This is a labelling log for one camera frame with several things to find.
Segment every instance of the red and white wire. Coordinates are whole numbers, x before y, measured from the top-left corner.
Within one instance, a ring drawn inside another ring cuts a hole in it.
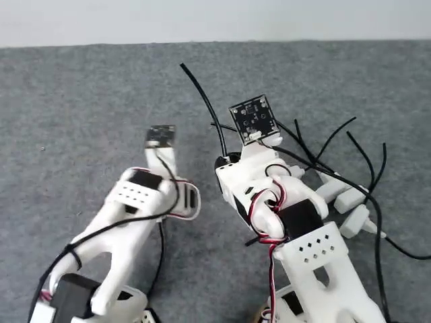
[[[43,301],[51,301],[53,297],[51,296],[51,293],[48,290],[43,289],[42,291],[40,291],[39,298]]]

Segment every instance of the gray carpet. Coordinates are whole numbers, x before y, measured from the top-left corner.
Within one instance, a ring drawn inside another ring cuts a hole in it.
[[[248,322],[266,300],[267,247],[244,247],[253,234],[220,196],[213,175],[218,138],[181,61],[224,123],[231,124],[227,107],[267,94],[281,121],[292,126],[299,119],[316,151],[334,128],[357,116],[350,130],[376,168],[381,143],[388,145],[387,172],[375,192],[384,230],[414,252],[430,251],[431,42],[1,49],[1,322],[25,320],[43,270],[88,224],[121,172],[145,165],[142,144],[151,124],[177,125],[179,172],[197,183],[204,201],[196,221],[167,223],[166,262],[152,299],[160,318]],[[226,139],[229,149],[240,149],[236,134]],[[300,153],[287,137],[284,145]],[[368,184],[368,168],[345,133],[323,159]],[[306,181],[317,184],[314,174]],[[366,290],[379,302],[373,237],[362,233],[347,243]],[[147,290],[159,247],[154,230],[136,260],[132,286]],[[393,318],[431,322],[431,264],[385,242],[382,257]],[[101,278],[107,265],[101,257],[85,273]],[[288,280],[280,266],[276,276],[283,287]]]

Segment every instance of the black cable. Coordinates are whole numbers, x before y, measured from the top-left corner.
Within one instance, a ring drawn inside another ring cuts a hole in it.
[[[298,144],[299,146],[302,148],[302,150],[305,152],[305,154],[307,155],[307,158],[310,161],[316,161],[316,164],[320,164],[323,167],[325,167],[326,169],[328,169],[330,172],[334,173],[334,170],[332,170],[328,165],[324,164],[323,162],[321,162],[320,160],[316,159],[316,157],[310,152],[310,150],[308,149],[308,147],[305,145],[304,141],[301,141],[287,126],[285,126],[283,123],[281,123],[280,121],[277,121],[277,124],[280,128],[282,128],[285,132],[287,132],[287,134],[289,136],[291,136]],[[211,126],[215,126],[216,124],[214,122],[211,122]],[[230,131],[234,131],[235,133],[237,133],[238,131],[231,126],[228,126],[226,124],[220,124],[220,127],[223,129],[227,129]]]
[[[287,149],[284,149],[281,147],[272,147],[272,149],[274,149],[278,152],[284,153],[284,154],[290,156],[291,158],[294,158],[297,161],[307,165],[308,167],[317,170],[318,172],[322,172],[322,173],[327,174],[327,175],[329,175],[335,179],[338,179],[338,180],[340,180],[346,184],[349,184],[350,186],[359,190],[363,195],[367,196],[368,199],[371,201],[371,203],[374,206],[374,209],[376,210],[376,215],[377,215],[377,234],[376,234],[376,237],[374,240],[374,258],[375,258],[375,263],[376,263],[376,275],[377,275],[378,290],[380,293],[380,300],[382,303],[383,314],[385,316],[385,320],[388,323],[392,322],[391,321],[391,315],[389,313],[389,306],[387,303],[387,297],[386,297],[386,291],[385,291],[385,282],[383,279],[382,265],[381,265],[381,259],[380,259],[380,234],[382,232],[383,216],[382,216],[382,211],[381,211],[380,205],[378,204],[377,200],[370,193],[368,193],[366,190],[364,190],[362,187],[360,187],[356,183],[354,183],[350,180],[347,180],[342,176],[331,173],[330,171],[328,171],[322,167],[313,165],[309,161],[306,161],[305,159],[301,158],[300,156],[296,155],[295,153],[292,153],[291,151],[288,151]]]
[[[386,143],[383,143],[382,146],[383,146],[382,166],[380,167],[380,170],[378,171],[376,180],[374,181],[374,183],[372,183],[372,186],[369,189],[370,193],[372,193],[372,191],[376,188],[377,184],[380,182],[380,179],[382,178],[383,172],[385,171],[385,168],[386,168],[386,161],[387,161]]]
[[[171,207],[169,207],[165,212],[162,212],[159,214],[150,215],[148,217],[134,217],[134,218],[130,218],[130,219],[124,219],[124,220],[117,221],[113,224],[110,224],[110,225],[107,225],[106,227],[103,227],[102,229],[99,229],[95,232],[88,234],[87,236],[79,239],[78,241],[76,241],[72,244],[66,245],[66,247],[64,247],[64,249],[61,251],[61,253],[54,259],[53,263],[45,270],[45,272],[39,278],[39,283],[38,283],[37,288],[34,292],[32,301],[30,303],[30,311],[28,312],[27,323],[30,323],[30,321],[32,319],[34,308],[36,307],[36,303],[38,301],[40,291],[42,291],[43,285],[45,284],[45,281],[48,279],[49,274],[51,273],[51,271],[53,271],[54,267],[60,262],[60,260],[63,259],[68,253],[70,253],[71,250],[76,249],[77,247],[79,247],[84,242],[88,241],[89,239],[92,239],[95,236],[103,234],[104,232],[111,230],[114,227],[118,227],[119,225],[131,223],[131,222],[149,221],[149,220],[159,219],[165,215],[168,215],[175,208],[175,206],[178,204],[178,201],[180,199],[180,188],[178,186],[178,182],[176,181],[175,175],[172,173],[172,170],[169,168],[169,166],[166,164],[166,162],[157,154],[157,150],[156,150],[156,157],[160,160],[162,165],[166,168],[166,170],[169,173],[169,176],[171,177],[171,180],[174,182],[176,197],[175,197],[175,201],[174,201],[173,205]]]
[[[400,251],[402,254],[406,255],[409,258],[416,259],[416,260],[431,260],[431,255],[418,256],[416,254],[412,254],[411,252],[408,252],[406,249],[396,244],[390,237],[386,237],[385,240],[388,241],[395,249],[397,249],[398,251]]]
[[[319,153],[316,156],[317,160],[320,160],[320,157],[322,157],[322,154],[325,152],[326,148],[328,147],[328,145],[331,143],[332,139],[334,139],[334,137],[343,129],[345,128],[349,123],[353,122],[356,120],[356,117],[354,116],[353,118],[347,120],[345,123],[343,123],[341,126],[339,126],[338,128],[336,128],[331,135],[328,137],[328,139],[325,141],[325,143],[323,144],[321,150],[319,151]]]
[[[159,259],[159,265],[157,266],[157,271],[156,274],[154,275],[154,279],[151,283],[150,288],[148,289],[147,292],[147,298],[148,300],[150,300],[152,293],[154,291],[154,287],[156,286],[156,282],[160,276],[160,272],[162,271],[162,265],[163,265],[163,261],[164,261],[164,249],[165,249],[165,245],[166,245],[166,238],[164,235],[164,228],[163,228],[163,223],[164,222],[159,222],[159,232],[160,232],[160,259]]]
[[[215,122],[211,122],[211,126],[215,126],[215,125],[216,125],[216,123],[215,123]],[[228,125],[226,125],[226,124],[220,124],[220,127],[221,127],[221,128],[223,128],[223,129],[227,129],[227,130],[230,130],[230,131],[234,131],[235,133],[237,133],[237,132],[238,132],[234,127],[232,127],[232,126],[228,126]]]
[[[356,141],[356,139],[353,137],[353,135],[349,131],[347,132],[347,135],[350,138],[350,140],[352,141],[352,143],[356,146],[356,148],[358,148],[359,152],[362,154],[366,163],[368,164],[368,168],[370,169],[370,174],[371,174],[371,183],[368,186],[368,190],[370,190],[372,188],[372,185],[374,184],[375,179],[376,179],[376,174],[374,172],[374,167],[372,166],[372,162],[371,162],[369,156],[366,154],[366,152],[361,147],[361,145]]]
[[[291,138],[293,138],[299,144],[299,146],[302,148],[304,153],[307,155],[308,160],[310,160],[310,162],[312,164],[320,164],[322,167],[326,168],[330,172],[335,173],[335,171],[332,168],[330,168],[327,164],[323,163],[322,161],[320,161],[319,159],[317,159],[313,155],[313,153],[307,147],[306,143],[302,140],[302,137],[300,138],[300,137],[296,136],[286,125],[284,125],[280,121],[277,120],[276,122],[277,122],[277,125],[281,129],[283,129],[285,132],[287,132],[287,134],[289,136],[291,136]],[[298,124],[298,121],[296,119],[295,119],[295,126],[296,126],[296,130],[299,132],[299,135],[300,135],[299,124]]]
[[[196,80],[196,77],[187,68],[187,66],[184,63],[181,63],[180,67],[183,69],[183,71],[190,78],[190,80],[192,81],[193,85],[196,87],[199,94],[201,94],[201,97],[202,97],[203,101],[205,102],[205,104],[208,108],[208,111],[211,114],[213,121],[215,123],[215,127],[216,127],[217,132],[218,132],[218,138],[220,140],[220,145],[222,146],[222,155],[223,155],[223,157],[226,157],[228,155],[228,151],[226,149],[226,142],[224,141],[223,131],[222,131],[222,128],[221,128],[220,123],[218,121],[217,114],[214,111],[213,106],[211,105],[211,102],[208,100],[208,97],[205,94],[205,92],[203,91],[201,85]]]
[[[287,171],[288,171],[288,173],[289,173],[289,175],[290,175],[290,176],[292,176],[292,172],[289,170],[289,168],[287,168],[287,167],[285,167],[285,165],[281,165],[281,164],[269,164],[267,167],[265,167],[265,175],[266,175],[266,176],[269,176],[269,175],[268,175],[268,169],[269,169],[270,167],[272,167],[272,166],[278,166],[278,167],[281,167],[281,168],[283,168],[283,169],[287,170]]]

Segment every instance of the wall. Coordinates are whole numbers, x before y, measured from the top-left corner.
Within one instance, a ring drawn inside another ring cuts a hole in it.
[[[0,46],[431,38],[431,1],[0,0]]]

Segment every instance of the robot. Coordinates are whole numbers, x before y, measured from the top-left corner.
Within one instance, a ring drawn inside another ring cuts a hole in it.
[[[29,322],[156,323],[152,312],[145,310],[146,295],[125,284],[157,222],[167,217],[192,220],[201,208],[197,187],[176,175],[174,134],[172,125],[148,131],[148,168],[124,171],[95,218],[57,257],[47,271],[49,290],[36,291]],[[103,282],[79,275],[83,264],[103,252],[112,254]]]
[[[367,295],[336,224],[324,222],[325,199],[301,181],[303,169],[289,166],[273,149],[282,138],[266,97],[235,105],[230,113],[243,147],[215,162],[222,196],[259,241],[270,245],[271,266],[274,256],[290,280],[275,292],[272,273],[262,322],[386,322]],[[327,286],[317,279],[318,268],[326,270]]]

